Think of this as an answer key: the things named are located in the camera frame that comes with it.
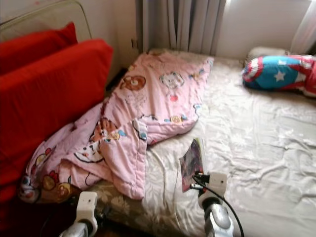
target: white wall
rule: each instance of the white wall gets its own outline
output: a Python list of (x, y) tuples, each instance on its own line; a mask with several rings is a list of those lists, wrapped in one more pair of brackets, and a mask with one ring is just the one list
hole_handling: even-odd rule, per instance
[(115, 0), (114, 13), (120, 63), (127, 68), (139, 54), (138, 49), (131, 46), (131, 39), (137, 39), (135, 0)]
[(255, 46), (290, 49), (309, 0), (227, 0), (216, 56), (245, 58)]
[[(42, 4), (42, 2), (49, 1), (54, 2), (55, 0), (0, 0), (1, 21), (14, 16), (36, 2)], [(79, 0), (79, 2), (85, 11), (92, 37), (103, 39), (114, 49), (108, 84), (121, 68), (114, 1)]]

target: magazine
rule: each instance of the magazine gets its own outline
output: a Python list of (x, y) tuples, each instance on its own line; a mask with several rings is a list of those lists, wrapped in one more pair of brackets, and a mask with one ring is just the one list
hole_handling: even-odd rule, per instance
[(190, 189), (190, 184), (195, 183), (192, 176), (196, 171), (203, 173), (204, 155), (203, 140), (195, 138), (193, 139), (188, 151), (179, 159), (181, 165), (183, 192)]

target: pillow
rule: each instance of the pillow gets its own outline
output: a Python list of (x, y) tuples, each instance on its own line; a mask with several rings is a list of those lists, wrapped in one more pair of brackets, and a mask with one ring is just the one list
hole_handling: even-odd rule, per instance
[(0, 44), (0, 75), (76, 44), (76, 30), (69, 23), (61, 30), (35, 32)]
[(39, 144), (102, 101), (112, 54), (87, 40), (0, 77), (0, 228)]
[(298, 89), (316, 96), (316, 58), (311, 55), (266, 56), (253, 59), (242, 72), (245, 86), (261, 90)]
[(255, 47), (249, 51), (244, 62), (246, 66), (252, 59), (261, 56), (283, 56), (289, 55), (290, 52), (282, 48), (270, 48), (270, 47)]

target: pink fabric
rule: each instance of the pink fabric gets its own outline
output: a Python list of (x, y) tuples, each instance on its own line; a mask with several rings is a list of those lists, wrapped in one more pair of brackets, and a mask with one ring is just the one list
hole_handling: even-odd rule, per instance
[(105, 179), (142, 199), (146, 147), (194, 126), (211, 61), (198, 65), (169, 53), (140, 55), (110, 98), (39, 146), (20, 198), (61, 202)]

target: red pillow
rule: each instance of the red pillow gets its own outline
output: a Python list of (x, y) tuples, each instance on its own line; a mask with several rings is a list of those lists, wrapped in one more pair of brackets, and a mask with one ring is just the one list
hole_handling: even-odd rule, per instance
[(92, 39), (0, 77), (0, 231), (16, 224), (5, 207), (36, 147), (102, 101), (112, 54)]
[(0, 75), (76, 44), (75, 25), (61, 30), (35, 32), (0, 44)]

